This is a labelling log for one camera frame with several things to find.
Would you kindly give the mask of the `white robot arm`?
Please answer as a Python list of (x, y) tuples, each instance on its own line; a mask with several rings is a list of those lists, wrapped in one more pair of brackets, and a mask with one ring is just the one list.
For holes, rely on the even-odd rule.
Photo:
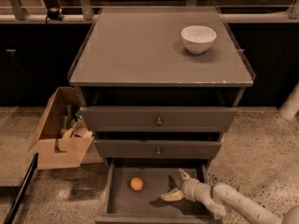
[(163, 201), (201, 203), (219, 217), (237, 212), (249, 224), (299, 224), (298, 89), (278, 110), (240, 110), (208, 184), (179, 173), (182, 185)]

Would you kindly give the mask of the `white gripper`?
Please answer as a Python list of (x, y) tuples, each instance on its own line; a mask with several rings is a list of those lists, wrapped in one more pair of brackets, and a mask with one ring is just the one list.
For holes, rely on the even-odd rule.
[(198, 179), (191, 178), (183, 169), (179, 168), (178, 171), (183, 180), (181, 185), (182, 191), (178, 188), (174, 188), (169, 192), (162, 194), (161, 199), (166, 202), (176, 202), (185, 197), (188, 201), (201, 203), (203, 201), (206, 185)]

